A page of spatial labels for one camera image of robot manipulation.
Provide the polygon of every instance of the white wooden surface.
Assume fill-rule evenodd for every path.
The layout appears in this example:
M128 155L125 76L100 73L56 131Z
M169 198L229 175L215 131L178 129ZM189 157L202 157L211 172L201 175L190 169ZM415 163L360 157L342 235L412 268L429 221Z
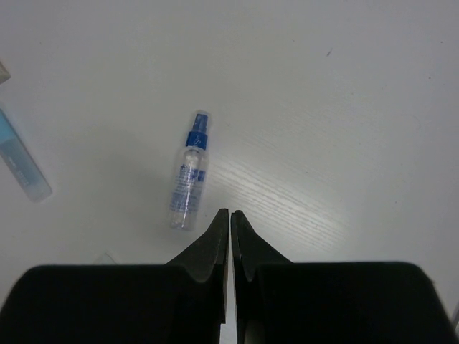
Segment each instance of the white wooden surface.
M451 313L458 17L453 0L3 0L0 102L54 195L30 203L0 163L0 299L37 264L166 262L229 207L290 259L414 262ZM209 179L200 229L176 233L198 109Z

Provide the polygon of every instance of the clear plastic bottle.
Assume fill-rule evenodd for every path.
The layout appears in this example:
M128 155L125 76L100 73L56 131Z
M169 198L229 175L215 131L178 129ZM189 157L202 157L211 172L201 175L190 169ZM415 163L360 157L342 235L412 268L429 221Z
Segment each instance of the clear plastic bottle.
M40 202L51 195L49 184L1 109L0 156L31 201Z
M179 154L169 203L170 226L174 229L191 230L196 220L208 166L208 119L209 116L203 113L196 115L186 147Z

